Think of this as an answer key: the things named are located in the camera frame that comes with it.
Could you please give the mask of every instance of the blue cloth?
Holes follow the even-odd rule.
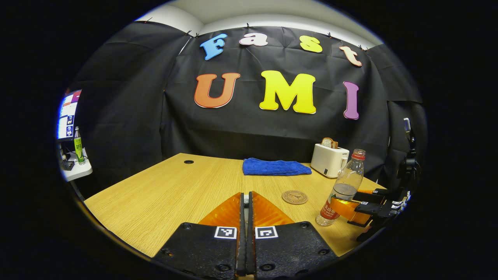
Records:
[[[311,168],[297,161],[265,161],[257,158],[244,159],[242,164],[244,175],[292,176],[311,174]]]

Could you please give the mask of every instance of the wooden table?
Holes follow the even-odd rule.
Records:
[[[315,222],[335,179],[314,169],[311,175],[244,176],[242,162],[180,153],[95,194],[85,204],[107,229],[150,257],[181,223],[198,223],[227,198],[250,191],[264,196],[294,222],[311,222],[338,256],[359,244],[355,239],[365,228],[347,224],[346,218],[328,227]],[[376,188],[382,187],[366,178],[360,186]],[[304,192],[308,202],[286,203],[281,198],[286,190]]]

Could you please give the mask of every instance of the cork coaster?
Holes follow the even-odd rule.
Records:
[[[282,193],[282,199],[287,203],[299,205],[306,203],[306,201],[308,201],[308,196],[297,190],[288,190]]]

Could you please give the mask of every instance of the monitor screen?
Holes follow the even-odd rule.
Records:
[[[57,140],[72,140],[74,135],[74,115],[80,98],[81,90],[73,91],[64,96],[59,109],[57,125]]]

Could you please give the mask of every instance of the plastic water bottle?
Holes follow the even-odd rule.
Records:
[[[78,162],[80,165],[85,164],[85,158],[83,157],[83,146],[81,144],[81,135],[80,128],[74,128],[74,153],[76,153],[76,157],[78,158]]]
[[[339,173],[336,183],[332,188],[332,192],[330,193],[327,201],[325,201],[325,205],[323,205],[320,214],[316,217],[316,222],[320,226],[330,226],[340,216],[332,208],[330,208],[330,203],[333,197],[352,200],[355,196],[363,180],[363,161],[365,160],[365,154],[364,150],[355,149],[353,155],[351,156],[351,160]]]

